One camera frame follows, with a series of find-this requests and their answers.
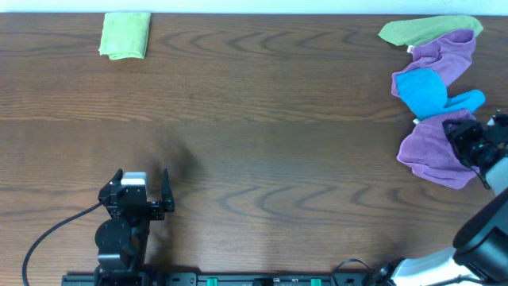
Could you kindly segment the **purple microfiber cloth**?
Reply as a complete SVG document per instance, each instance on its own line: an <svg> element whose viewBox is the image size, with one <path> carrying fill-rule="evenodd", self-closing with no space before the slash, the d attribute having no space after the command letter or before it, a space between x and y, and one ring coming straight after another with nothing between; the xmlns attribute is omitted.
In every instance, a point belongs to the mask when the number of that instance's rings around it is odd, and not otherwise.
<svg viewBox="0 0 508 286"><path fill-rule="evenodd" d="M467 109L462 109L421 121L402 141L397 160L422 179L461 189L476 176L479 168L467 168L456 158L442 125L448 119L462 121L475 120L475 117Z"/></svg>

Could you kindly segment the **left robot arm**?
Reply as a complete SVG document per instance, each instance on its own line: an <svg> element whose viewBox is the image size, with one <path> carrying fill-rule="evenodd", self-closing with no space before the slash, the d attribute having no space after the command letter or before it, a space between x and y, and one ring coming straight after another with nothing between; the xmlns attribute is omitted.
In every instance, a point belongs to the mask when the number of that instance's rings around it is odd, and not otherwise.
<svg viewBox="0 0 508 286"><path fill-rule="evenodd" d="M95 233L99 266L95 285L153 285L155 271L145 263L152 221L163 221L175 210L168 171L164 170L160 187L161 199L148 200L148 175L145 172L123 172L99 191L98 200L110 219Z"/></svg>

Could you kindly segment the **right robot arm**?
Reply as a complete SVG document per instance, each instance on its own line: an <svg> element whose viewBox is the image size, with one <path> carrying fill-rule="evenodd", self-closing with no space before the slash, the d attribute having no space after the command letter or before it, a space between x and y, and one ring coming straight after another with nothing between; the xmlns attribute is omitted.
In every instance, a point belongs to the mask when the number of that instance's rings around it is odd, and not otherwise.
<svg viewBox="0 0 508 286"><path fill-rule="evenodd" d="M476 120L446 120L446 138L458 161L479 168L494 199L454 237L452 247L403 259L387 274L389 285L507 284L507 116L498 111L486 126Z"/></svg>

